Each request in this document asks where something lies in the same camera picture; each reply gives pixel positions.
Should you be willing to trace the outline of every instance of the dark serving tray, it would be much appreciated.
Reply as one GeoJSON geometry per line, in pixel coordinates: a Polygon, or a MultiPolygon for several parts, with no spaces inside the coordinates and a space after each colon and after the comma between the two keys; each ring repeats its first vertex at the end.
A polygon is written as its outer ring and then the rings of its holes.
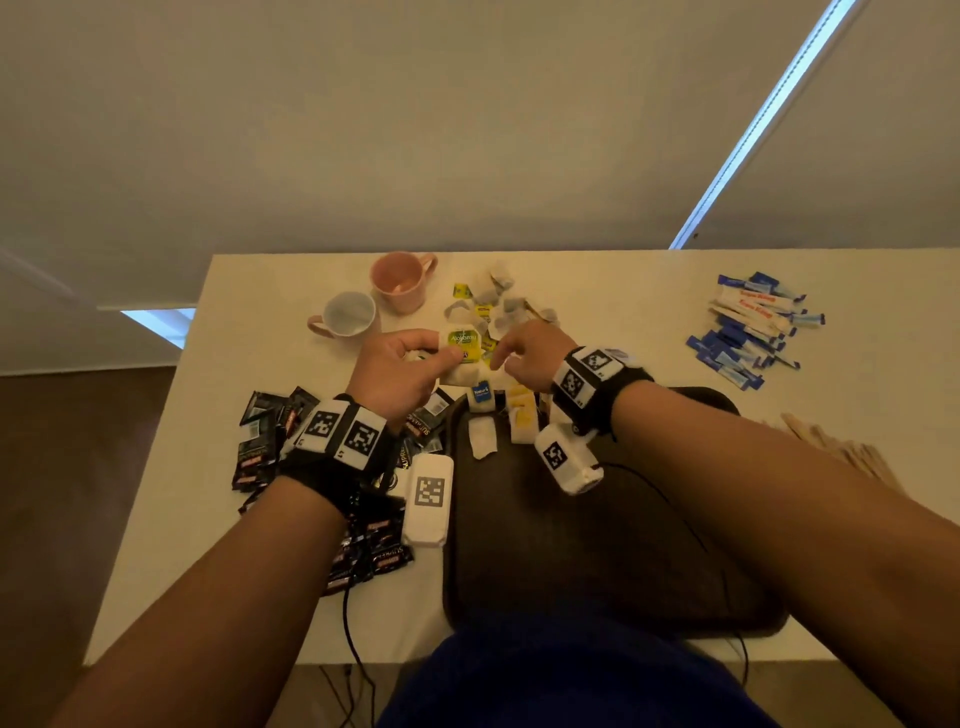
{"type": "MultiPolygon", "coordinates": [[[[677,391],[739,414],[707,387],[677,391]]],[[[455,466],[444,609],[454,627],[488,612],[606,615],[684,638],[765,636],[783,627],[780,600],[698,533],[704,551],[636,475],[605,468],[600,485],[568,496],[532,446],[511,444],[505,413],[494,415],[497,452],[474,460],[473,416],[461,401],[448,423],[455,466]]],[[[601,462],[635,465],[610,437],[590,449],[601,462]]]]}

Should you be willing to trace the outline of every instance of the blue light strip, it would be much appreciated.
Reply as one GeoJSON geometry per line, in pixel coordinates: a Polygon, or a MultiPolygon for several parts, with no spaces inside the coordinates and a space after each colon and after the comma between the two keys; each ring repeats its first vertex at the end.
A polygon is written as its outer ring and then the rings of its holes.
{"type": "Polygon", "coordinates": [[[824,46],[827,45],[827,41],[830,40],[830,37],[836,32],[836,29],[840,27],[840,23],[843,22],[847,13],[851,11],[857,2],[859,2],[859,0],[832,0],[832,2],[830,2],[824,14],[820,16],[820,20],[817,21],[817,24],[810,32],[810,35],[806,37],[797,55],[794,56],[790,65],[787,66],[786,71],[780,77],[774,90],[767,97],[767,100],[763,102],[763,106],[760,107],[760,111],[756,113],[754,120],[750,123],[750,126],[747,127],[747,131],[740,137],[740,140],[733,148],[733,152],[727,157],[727,161],[724,162],[720,171],[717,172],[717,176],[713,178],[713,182],[710,183],[707,192],[700,198],[700,202],[693,208],[690,216],[686,218],[686,222],[684,226],[680,228],[677,237],[670,243],[669,250],[680,250],[686,244],[690,235],[697,230],[697,226],[700,225],[700,222],[713,206],[713,203],[716,202],[720,193],[723,192],[724,187],[727,186],[727,183],[733,178],[733,175],[736,174],[740,165],[743,164],[744,159],[747,158],[747,155],[753,150],[754,145],[759,141],[760,137],[763,136],[767,127],[770,126],[770,122],[774,120],[787,99],[790,98],[790,94],[793,93],[793,89],[797,87],[800,79],[804,77],[810,65],[816,60],[817,56],[820,55],[824,46]]]}
{"type": "Polygon", "coordinates": [[[186,335],[196,308],[153,308],[139,311],[121,311],[142,327],[148,328],[178,349],[186,344],[186,335]]]}

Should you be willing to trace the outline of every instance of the white table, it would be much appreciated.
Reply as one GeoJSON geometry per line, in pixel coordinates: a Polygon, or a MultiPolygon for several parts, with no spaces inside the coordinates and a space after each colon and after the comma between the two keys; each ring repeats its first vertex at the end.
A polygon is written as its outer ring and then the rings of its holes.
{"type": "MultiPolygon", "coordinates": [[[[230,490],[236,426],[254,389],[301,385],[330,397],[347,384],[355,351],[304,324],[332,295],[367,290],[376,255],[218,255],[207,274],[123,544],[93,632],[92,663],[236,521],[230,490]]],[[[578,341],[634,352],[657,380],[727,394],[743,416],[778,422],[793,412],[827,432],[879,447],[908,494],[960,522],[960,361],[956,281],[960,251],[620,251],[440,255],[427,304],[384,328],[432,327],[454,282],[496,259],[517,290],[557,308],[578,341]],[[686,337],[711,323],[716,276],[761,270],[809,294],[825,328],[803,331],[791,354],[803,369],[770,371],[741,393],[694,358],[686,337]]],[[[420,549],[409,567],[360,585],[351,632],[365,662],[428,654],[449,634],[441,553],[420,549]]],[[[298,658],[351,660],[340,597],[320,601],[298,658]]],[[[733,659],[722,640],[699,645],[733,659]]],[[[791,619],[776,636],[748,640],[753,660],[829,658],[791,619]]]]}

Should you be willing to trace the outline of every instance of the pile of wooden stirrers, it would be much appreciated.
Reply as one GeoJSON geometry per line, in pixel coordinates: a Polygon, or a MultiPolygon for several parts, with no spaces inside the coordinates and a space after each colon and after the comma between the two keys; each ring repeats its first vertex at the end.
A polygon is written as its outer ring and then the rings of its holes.
{"type": "Polygon", "coordinates": [[[814,448],[829,452],[838,460],[843,460],[857,468],[862,473],[874,477],[890,486],[898,493],[906,493],[897,480],[886,460],[873,445],[862,445],[853,440],[840,441],[827,435],[819,425],[808,425],[791,414],[780,415],[786,426],[797,437],[814,448]]]}

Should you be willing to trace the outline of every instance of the hand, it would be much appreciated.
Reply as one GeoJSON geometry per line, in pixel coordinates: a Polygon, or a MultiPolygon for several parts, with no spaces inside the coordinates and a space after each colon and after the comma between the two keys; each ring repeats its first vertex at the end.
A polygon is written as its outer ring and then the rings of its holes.
{"type": "Polygon", "coordinates": [[[544,321],[528,321],[511,328],[493,350],[490,368],[506,362],[507,374],[535,392],[549,392],[553,375],[577,342],[559,327],[544,321]]]}
{"type": "Polygon", "coordinates": [[[437,378],[464,360],[457,347],[446,347],[421,361],[403,361],[415,349],[435,351],[440,334],[426,328],[381,333],[364,341],[347,385],[347,394],[393,425],[430,399],[437,378]]]}

